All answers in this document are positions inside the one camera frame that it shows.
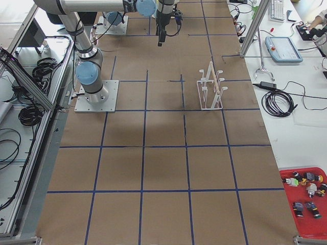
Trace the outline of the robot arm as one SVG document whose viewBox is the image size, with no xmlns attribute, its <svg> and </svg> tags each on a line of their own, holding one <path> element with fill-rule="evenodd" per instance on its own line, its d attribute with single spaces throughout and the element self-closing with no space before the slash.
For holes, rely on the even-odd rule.
<svg viewBox="0 0 327 245">
<path fill-rule="evenodd" d="M 35 4 L 48 13 L 58 15 L 66 31 L 77 42 L 81 63 L 77 65 L 75 74 L 90 104 L 108 100 L 109 90 L 101 80 L 103 55 L 87 35 L 79 12 L 116 12 L 119 16 L 138 12 L 145 17 L 154 16 L 158 46 L 162 46 L 168 37 L 166 26 L 171 19 L 175 19 L 179 27 L 183 20 L 177 1 L 35 1 Z"/>
<path fill-rule="evenodd" d="M 123 22 L 123 14 L 121 12 L 103 12 L 103 25 L 106 28 L 112 26 L 118 26 Z"/>
</svg>

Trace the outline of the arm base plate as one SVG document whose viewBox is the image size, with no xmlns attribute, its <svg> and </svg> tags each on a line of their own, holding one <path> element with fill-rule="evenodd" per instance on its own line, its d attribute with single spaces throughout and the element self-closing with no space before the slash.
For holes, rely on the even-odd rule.
<svg viewBox="0 0 327 245">
<path fill-rule="evenodd" d="M 103 16 L 99 17 L 98 26 L 96 29 L 96 35 L 126 35 L 127 33 L 128 16 L 124 16 L 124 23 L 120 23 L 117 26 L 113 25 L 108 31 L 107 27 L 110 23 L 104 19 Z"/>
<path fill-rule="evenodd" d="M 103 80 L 103 88 L 96 94 L 89 94 L 80 87 L 82 96 L 78 96 L 74 111 L 77 113 L 114 113 L 119 90 L 119 80 Z"/>
</svg>

